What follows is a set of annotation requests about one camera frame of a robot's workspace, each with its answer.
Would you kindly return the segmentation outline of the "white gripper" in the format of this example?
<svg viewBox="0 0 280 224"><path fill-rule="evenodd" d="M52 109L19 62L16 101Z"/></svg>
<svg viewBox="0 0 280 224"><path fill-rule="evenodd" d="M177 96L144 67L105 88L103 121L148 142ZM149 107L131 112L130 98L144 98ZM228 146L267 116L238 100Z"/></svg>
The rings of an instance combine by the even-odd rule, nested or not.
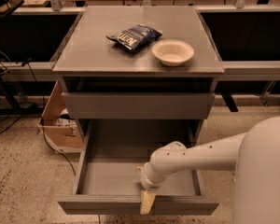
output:
<svg viewBox="0 0 280 224"><path fill-rule="evenodd" d="M163 184L165 176L156 172L149 162L143 166L137 166L136 172L140 175L142 187L146 189L141 192L140 214L148 215L156 198L153 189L158 189Z"/></svg>

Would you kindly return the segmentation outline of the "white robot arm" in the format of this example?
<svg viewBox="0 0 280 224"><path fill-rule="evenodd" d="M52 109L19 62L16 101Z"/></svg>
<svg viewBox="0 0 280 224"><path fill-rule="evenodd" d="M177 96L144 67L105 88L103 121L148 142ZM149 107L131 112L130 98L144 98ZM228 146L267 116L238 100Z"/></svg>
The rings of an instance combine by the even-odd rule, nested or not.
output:
<svg viewBox="0 0 280 224"><path fill-rule="evenodd" d="M204 145L174 141L155 150L139 168L140 213L150 212L167 177L187 169L235 172L233 224L280 224L280 117Z"/></svg>

